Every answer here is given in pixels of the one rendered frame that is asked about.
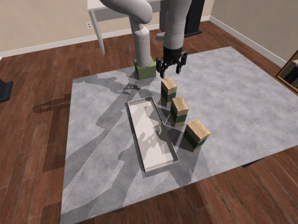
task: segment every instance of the rectangular tray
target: rectangular tray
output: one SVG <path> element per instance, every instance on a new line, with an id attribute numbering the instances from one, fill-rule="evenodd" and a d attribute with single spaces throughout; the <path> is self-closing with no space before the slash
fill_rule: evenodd
<path id="1" fill-rule="evenodd" d="M 152 97 L 128 102 L 145 172 L 179 161 Z"/>

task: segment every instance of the white baseboard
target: white baseboard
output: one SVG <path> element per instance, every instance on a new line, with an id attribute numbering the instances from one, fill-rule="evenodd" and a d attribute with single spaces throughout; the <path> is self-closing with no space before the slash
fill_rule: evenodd
<path id="1" fill-rule="evenodd" d="M 212 16 L 203 16 L 201 18 L 201 22 L 209 21 L 209 20 L 210 20 L 210 22 L 214 23 L 215 25 L 219 26 L 223 30 L 227 31 L 229 34 L 233 35 L 235 38 L 237 38 L 240 41 L 244 42 L 245 44 L 247 44 L 248 46 L 250 46 L 251 48 L 253 48 L 257 52 L 259 52 L 260 54 L 262 54 L 263 56 L 265 56 L 266 58 L 268 58 L 269 60 L 271 60 L 272 62 L 277 64 L 278 66 L 283 67 L 286 64 L 286 61 L 284 61 L 280 57 L 278 57 L 275 54 L 271 53 L 270 51 L 266 50 L 265 48 L 258 45 L 257 43 L 250 40 L 249 38 L 243 36 L 239 32 L 233 30 L 231 27 L 225 25 L 224 23 L 217 20 L 216 18 L 214 18 Z M 146 26 L 146 28 L 148 30 L 156 30 L 156 29 L 160 28 L 160 25 L 159 24 L 149 25 L 149 26 Z M 115 32 L 110 32 L 110 33 L 103 33 L 102 37 L 103 37 L 103 39 L 105 39 L 105 38 L 112 38 L 112 37 L 115 37 L 115 36 L 122 36 L 122 35 L 126 35 L 126 34 L 131 34 L 131 33 L 132 33 L 132 30 L 127 29 L 127 30 L 120 30 L 120 31 L 115 31 Z M 16 49 L 16 50 L 11 50 L 11 51 L 4 51 L 4 52 L 0 52 L 0 60 L 1 60 L 1 58 L 14 56 L 14 55 L 18 55 L 18 54 L 25 54 L 25 53 L 30 53 L 30 52 L 34 52 L 34 51 L 42 51 L 42 50 L 51 49 L 51 48 L 58 48 L 60 46 L 66 46 L 66 45 L 77 44 L 77 43 L 84 43 L 84 42 L 94 41 L 94 40 L 97 40 L 96 35 L 84 36 L 82 38 L 75 38 L 75 39 L 71 39 L 71 40 L 58 41 L 58 42 L 54 42 L 54 43 L 31 46 L 31 47 L 28 47 L 28 48 L 21 48 L 21 49 Z"/>
<path id="2" fill-rule="evenodd" d="M 267 49 L 263 48 L 256 42 L 252 41 L 251 39 L 247 38 L 246 36 L 242 35 L 241 33 L 237 32 L 236 30 L 232 29 L 231 27 L 227 26 L 226 24 L 222 23 L 221 21 L 217 20 L 213 16 L 210 16 L 210 22 L 214 23 L 216 26 L 222 28 L 224 31 L 228 32 L 238 40 L 242 41 L 255 51 L 259 52 L 264 57 L 271 60 L 273 63 L 277 64 L 280 67 L 283 67 L 286 64 L 286 61 L 275 55 L 274 53 L 268 51 Z"/>

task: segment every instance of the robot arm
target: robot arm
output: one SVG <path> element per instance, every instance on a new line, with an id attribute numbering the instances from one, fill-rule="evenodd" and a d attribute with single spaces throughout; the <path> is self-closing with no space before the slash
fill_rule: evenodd
<path id="1" fill-rule="evenodd" d="M 145 0 L 100 0 L 112 10 L 129 15 L 129 21 L 134 36 L 137 65 L 150 65 L 150 35 L 149 30 L 142 24 L 150 22 L 153 11 Z M 169 11 L 165 19 L 163 58 L 156 59 L 156 70 L 164 79 L 164 71 L 171 65 L 177 64 L 176 73 L 186 64 L 187 53 L 182 51 L 186 17 L 192 0 L 170 1 Z"/>

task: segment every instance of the beige wall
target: beige wall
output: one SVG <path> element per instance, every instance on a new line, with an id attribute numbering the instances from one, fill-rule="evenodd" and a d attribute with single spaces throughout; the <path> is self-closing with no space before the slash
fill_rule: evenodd
<path id="1" fill-rule="evenodd" d="M 215 0 L 211 16 L 288 61 L 298 49 L 297 0 Z"/>
<path id="2" fill-rule="evenodd" d="M 210 15 L 214 0 L 206 0 L 203 15 Z M 0 52 L 95 35 L 87 0 L 0 1 Z M 99 22 L 101 33 L 130 29 L 129 19 Z M 159 24 L 159 13 L 150 23 Z"/>

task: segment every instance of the brown hardwood floor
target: brown hardwood floor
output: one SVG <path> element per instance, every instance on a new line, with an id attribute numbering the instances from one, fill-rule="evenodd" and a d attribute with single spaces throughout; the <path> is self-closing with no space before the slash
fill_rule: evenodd
<path id="1" fill-rule="evenodd" d="M 200 30 L 184 39 L 188 54 L 232 46 L 272 78 L 281 69 L 209 21 Z M 150 31 L 154 60 L 163 56 L 160 32 Z M 136 58 L 132 34 L 104 45 L 106 55 L 91 41 L 0 61 L 0 78 L 14 81 L 0 103 L 0 224 L 60 223 L 72 80 L 134 66 Z M 297 205 L 298 146 L 81 224 L 297 224 Z"/>

